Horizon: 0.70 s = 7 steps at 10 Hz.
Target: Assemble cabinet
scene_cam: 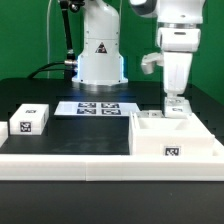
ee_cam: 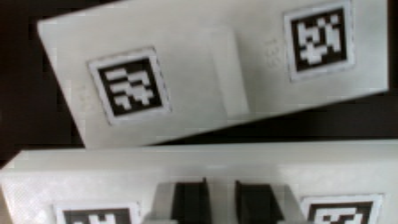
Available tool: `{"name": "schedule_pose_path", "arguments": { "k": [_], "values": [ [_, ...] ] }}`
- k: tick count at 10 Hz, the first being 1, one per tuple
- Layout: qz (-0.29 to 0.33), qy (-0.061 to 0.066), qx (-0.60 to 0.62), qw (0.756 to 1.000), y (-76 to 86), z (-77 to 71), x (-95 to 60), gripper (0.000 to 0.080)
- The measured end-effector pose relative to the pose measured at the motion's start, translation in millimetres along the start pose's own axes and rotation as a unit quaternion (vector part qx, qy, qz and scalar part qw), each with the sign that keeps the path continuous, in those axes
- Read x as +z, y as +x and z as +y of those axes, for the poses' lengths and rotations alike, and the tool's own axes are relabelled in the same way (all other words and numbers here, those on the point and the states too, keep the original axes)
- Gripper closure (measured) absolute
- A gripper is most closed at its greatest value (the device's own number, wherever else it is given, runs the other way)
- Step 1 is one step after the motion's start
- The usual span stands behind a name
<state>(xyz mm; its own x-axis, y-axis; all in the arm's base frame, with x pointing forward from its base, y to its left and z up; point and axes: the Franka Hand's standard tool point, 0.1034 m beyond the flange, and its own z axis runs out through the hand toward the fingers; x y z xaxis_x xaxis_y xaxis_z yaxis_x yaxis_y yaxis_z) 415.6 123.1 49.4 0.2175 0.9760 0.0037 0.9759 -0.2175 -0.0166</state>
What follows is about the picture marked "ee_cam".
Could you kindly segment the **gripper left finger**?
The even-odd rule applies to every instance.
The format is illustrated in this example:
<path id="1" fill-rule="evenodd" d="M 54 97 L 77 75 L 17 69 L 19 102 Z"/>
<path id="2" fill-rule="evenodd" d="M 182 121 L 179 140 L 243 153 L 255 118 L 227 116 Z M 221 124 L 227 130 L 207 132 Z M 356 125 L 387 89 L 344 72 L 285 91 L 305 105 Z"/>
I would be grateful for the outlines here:
<path id="1" fill-rule="evenodd" d="M 170 219 L 177 221 L 177 224 L 211 224 L 205 181 L 175 183 Z"/>

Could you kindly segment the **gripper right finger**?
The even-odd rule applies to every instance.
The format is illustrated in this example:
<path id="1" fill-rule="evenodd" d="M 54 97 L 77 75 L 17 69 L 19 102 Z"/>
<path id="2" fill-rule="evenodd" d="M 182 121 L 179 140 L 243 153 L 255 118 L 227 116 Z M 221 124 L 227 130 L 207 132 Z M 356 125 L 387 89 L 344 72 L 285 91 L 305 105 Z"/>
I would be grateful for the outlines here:
<path id="1" fill-rule="evenodd" d="M 235 182 L 234 200 L 237 224 L 275 224 L 278 212 L 269 185 Z"/>

